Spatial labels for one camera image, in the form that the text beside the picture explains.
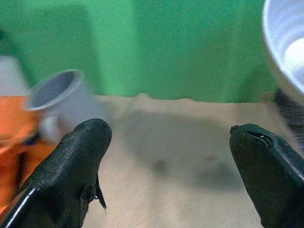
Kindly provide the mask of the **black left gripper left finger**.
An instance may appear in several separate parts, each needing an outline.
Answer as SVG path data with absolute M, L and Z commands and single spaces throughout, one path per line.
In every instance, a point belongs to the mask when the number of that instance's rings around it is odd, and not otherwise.
M 106 203 L 98 170 L 112 139 L 99 118 L 66 134 L 17 190 L 0 216 L 3 228 L 80 228 L 91 201 Z

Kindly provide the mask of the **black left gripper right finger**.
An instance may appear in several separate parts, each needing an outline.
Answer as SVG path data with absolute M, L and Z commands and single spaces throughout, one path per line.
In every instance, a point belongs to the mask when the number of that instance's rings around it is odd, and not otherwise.
M 230 129 L 230 150 L 265 228 L 304 226 L 304 159 L 281 136 L 256 124 Z

